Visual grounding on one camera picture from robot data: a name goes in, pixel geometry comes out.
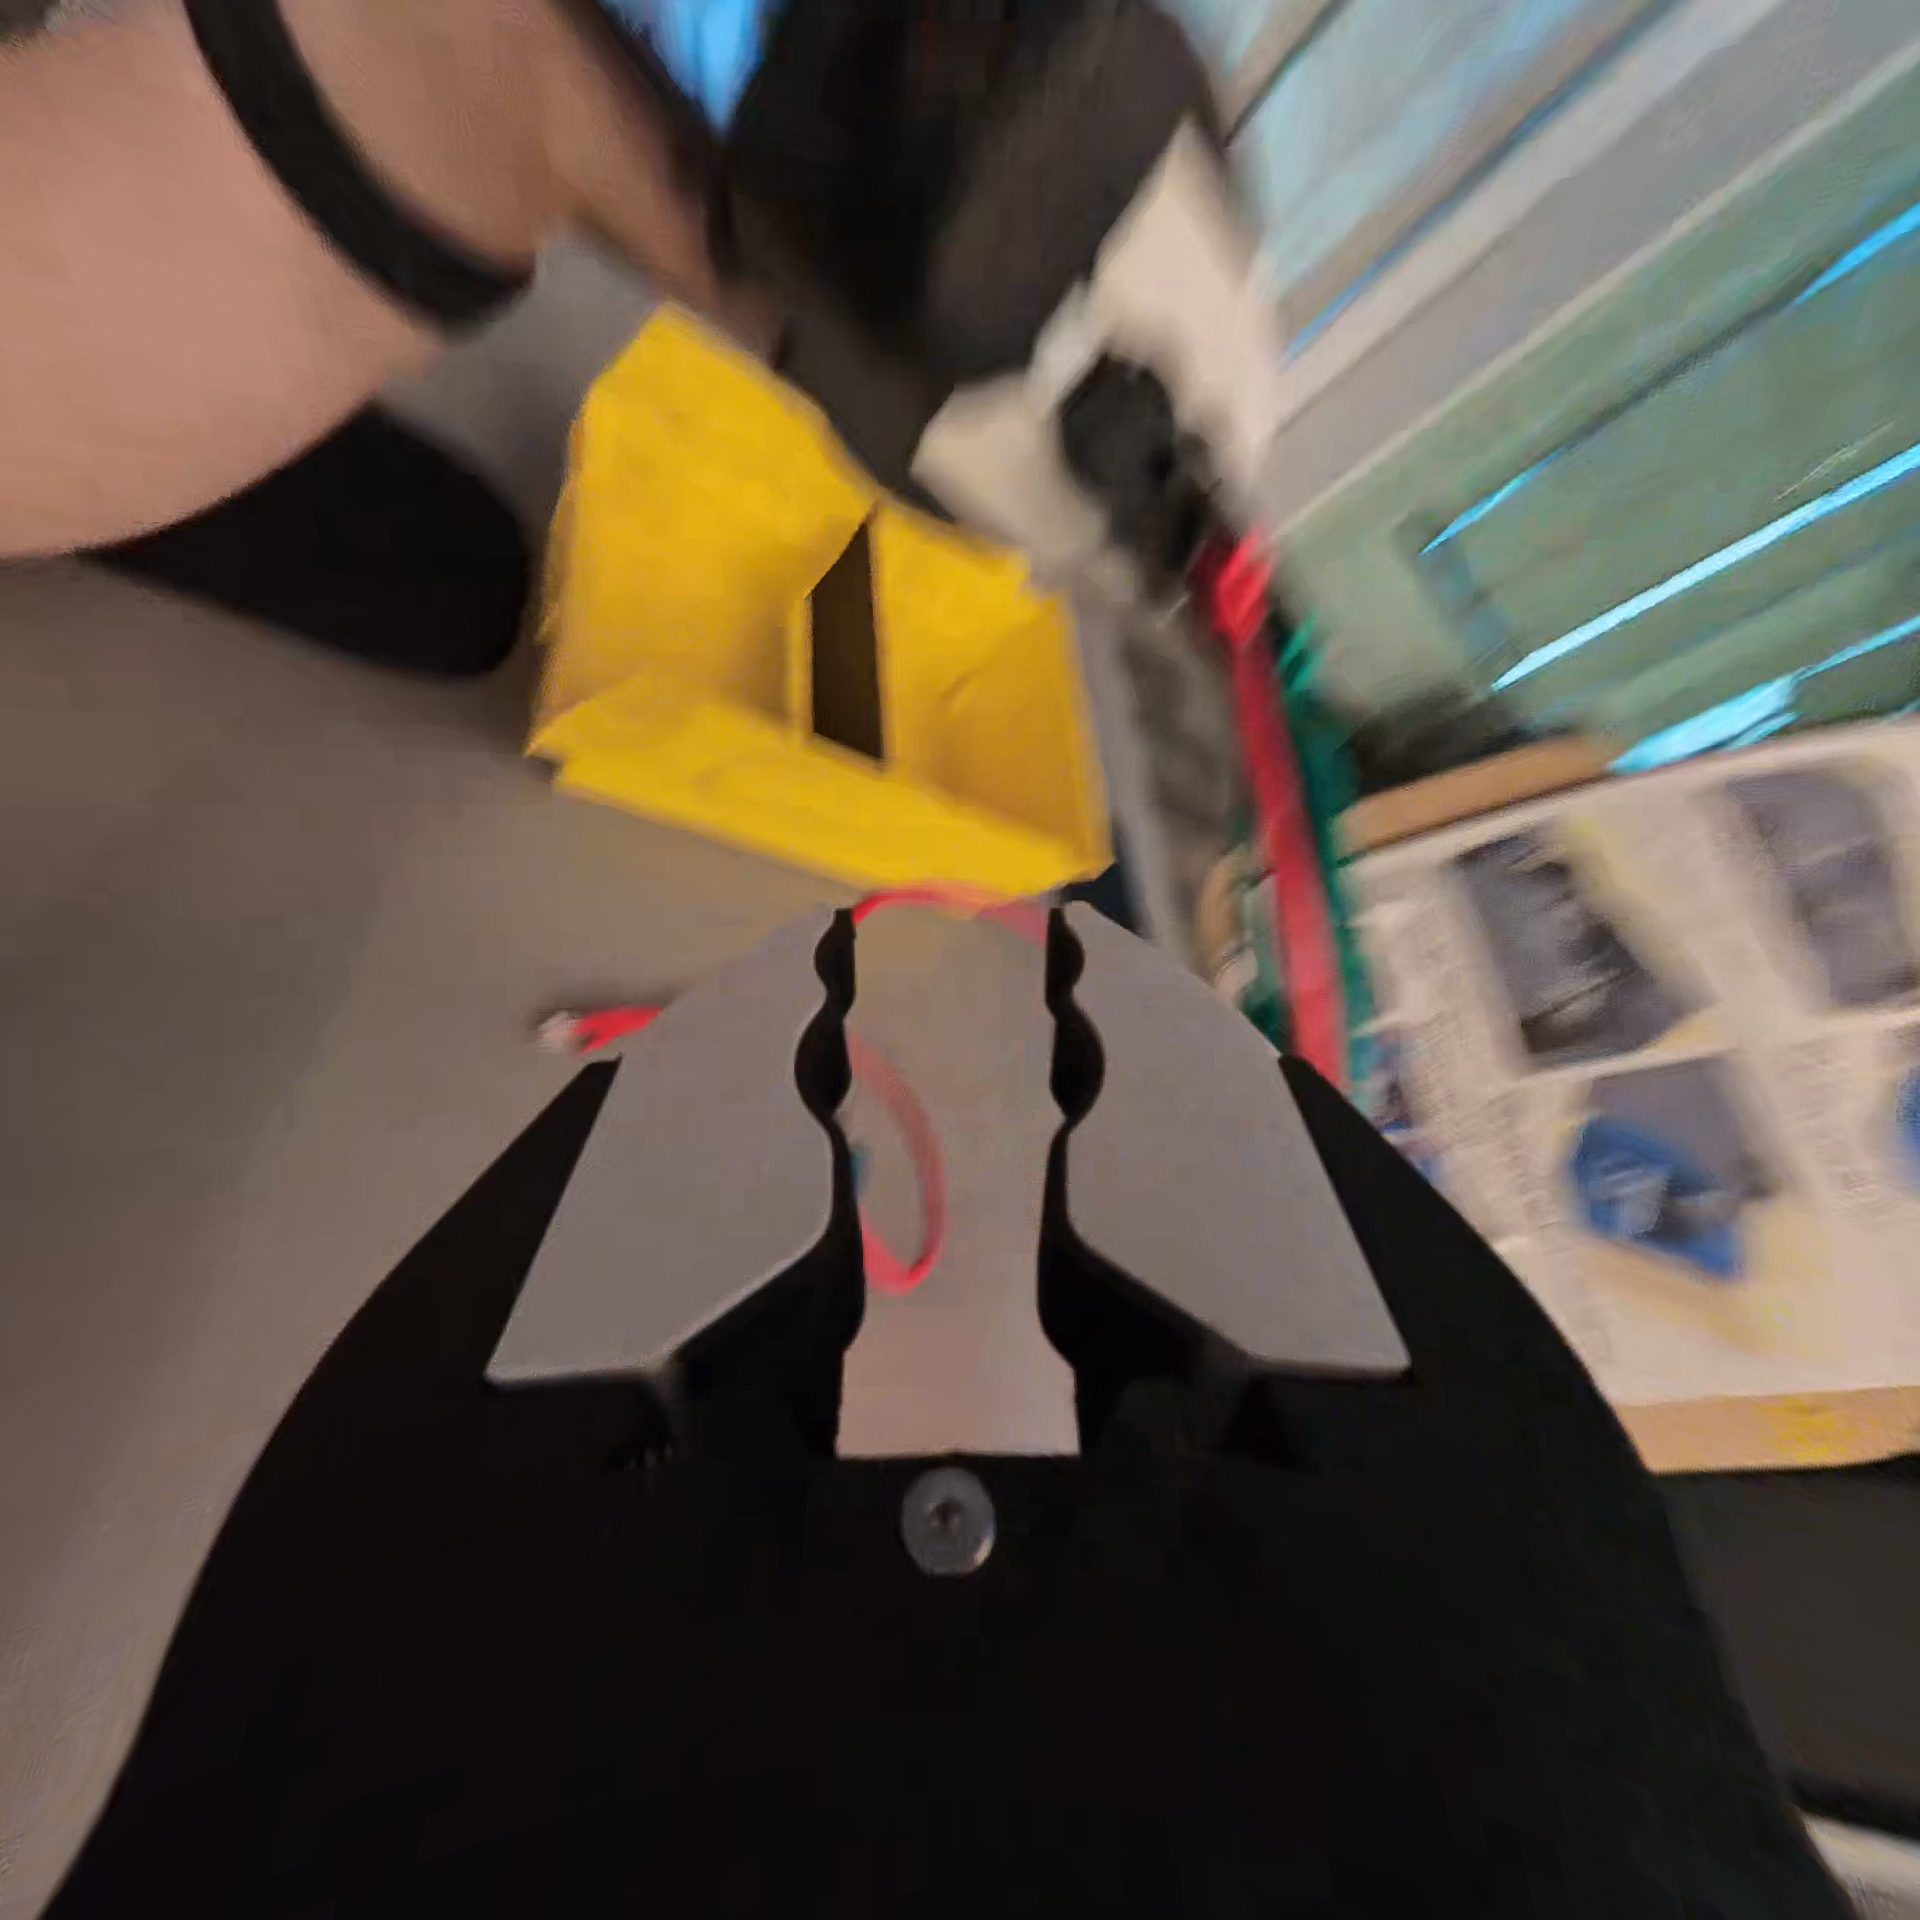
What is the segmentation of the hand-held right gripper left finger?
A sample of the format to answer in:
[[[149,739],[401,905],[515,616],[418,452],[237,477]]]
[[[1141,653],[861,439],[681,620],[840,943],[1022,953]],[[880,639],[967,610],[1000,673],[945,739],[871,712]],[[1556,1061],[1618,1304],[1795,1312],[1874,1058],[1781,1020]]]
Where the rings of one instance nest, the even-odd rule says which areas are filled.
[[[662,1381],[791,1283],[819,1287],[813,1304],[853,1338],[853,943],[849,912],[813,908],[621,1052],[489,1385]]]

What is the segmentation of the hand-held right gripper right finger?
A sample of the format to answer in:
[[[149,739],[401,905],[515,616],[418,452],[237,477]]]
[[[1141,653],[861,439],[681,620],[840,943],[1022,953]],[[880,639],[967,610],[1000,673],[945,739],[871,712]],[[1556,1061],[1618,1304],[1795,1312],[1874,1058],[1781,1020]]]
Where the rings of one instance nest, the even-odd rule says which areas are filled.
[[[1043,1006],[1066,1245],[1259,1372],[1403,1377],[1278,1052],[1083,903],[1048,917]]]

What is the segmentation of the person's left forearm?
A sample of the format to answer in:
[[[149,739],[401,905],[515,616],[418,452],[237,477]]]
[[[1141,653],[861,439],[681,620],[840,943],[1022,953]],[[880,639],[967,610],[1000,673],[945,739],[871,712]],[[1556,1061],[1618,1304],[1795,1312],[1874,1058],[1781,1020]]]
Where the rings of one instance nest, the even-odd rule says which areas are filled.
[[[180,2],[4,48],[4,561],[186,519],[433,356],[250,149]]]

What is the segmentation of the yellow plastic bin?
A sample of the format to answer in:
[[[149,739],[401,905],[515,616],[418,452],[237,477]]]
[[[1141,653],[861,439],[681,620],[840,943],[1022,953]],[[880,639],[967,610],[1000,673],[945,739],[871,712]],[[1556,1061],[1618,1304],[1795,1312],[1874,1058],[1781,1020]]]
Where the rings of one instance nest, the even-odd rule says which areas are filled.
[[[859,891],[1113,866],[1063,597],[675,306],[570,426],[538,645],[525,750],[582,800]]]

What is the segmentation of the black mesh pad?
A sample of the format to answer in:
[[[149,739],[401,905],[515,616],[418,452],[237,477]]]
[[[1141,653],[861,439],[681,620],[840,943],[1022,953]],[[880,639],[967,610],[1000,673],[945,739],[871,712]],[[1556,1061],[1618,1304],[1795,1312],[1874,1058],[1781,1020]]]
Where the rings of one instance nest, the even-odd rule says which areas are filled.
[[[510,500],[375,406],[229,500],[82,560],[423,680],[499,668],[534,592]]]

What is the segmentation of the glass partition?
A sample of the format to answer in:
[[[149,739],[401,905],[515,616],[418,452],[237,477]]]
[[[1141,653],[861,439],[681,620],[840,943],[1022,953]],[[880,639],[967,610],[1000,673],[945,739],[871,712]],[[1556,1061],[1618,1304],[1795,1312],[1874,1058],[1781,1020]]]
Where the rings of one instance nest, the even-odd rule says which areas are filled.
[[[1354,708],[1635,750],[1915,702],[1915,48],[1550,311],[1531,214],[1282,429],[1282,571]]]

